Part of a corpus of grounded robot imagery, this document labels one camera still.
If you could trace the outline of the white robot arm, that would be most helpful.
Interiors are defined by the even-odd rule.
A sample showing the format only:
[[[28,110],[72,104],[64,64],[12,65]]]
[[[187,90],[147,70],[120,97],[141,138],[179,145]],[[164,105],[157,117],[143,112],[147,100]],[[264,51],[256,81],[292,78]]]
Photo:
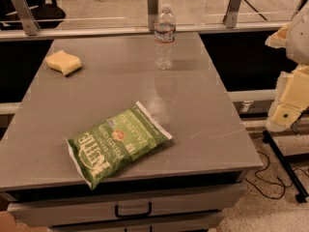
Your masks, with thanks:
[[[267,115],[269,131],[284,131],[309,107],[309,9],[302,8],[291,22],[269,36],[265,45],[285,48],[287,58],[296,62],[293,71],[280,73]]]

